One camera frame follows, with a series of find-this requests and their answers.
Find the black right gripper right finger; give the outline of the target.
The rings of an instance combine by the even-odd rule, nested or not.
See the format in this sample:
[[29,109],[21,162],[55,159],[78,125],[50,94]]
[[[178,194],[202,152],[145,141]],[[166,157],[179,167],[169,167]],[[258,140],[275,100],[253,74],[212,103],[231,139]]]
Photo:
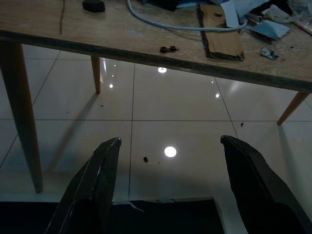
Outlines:
[[250,234],[310,234],[312,222],[288,185],[248,143],[222,136],[231,190]]

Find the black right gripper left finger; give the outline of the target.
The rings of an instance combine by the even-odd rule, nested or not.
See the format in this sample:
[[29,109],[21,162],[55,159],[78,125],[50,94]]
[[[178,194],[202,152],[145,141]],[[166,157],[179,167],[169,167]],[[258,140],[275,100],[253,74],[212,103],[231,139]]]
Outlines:
[[105,234],[117,176],[119,137],[101,143],[71,179],[47,234]]

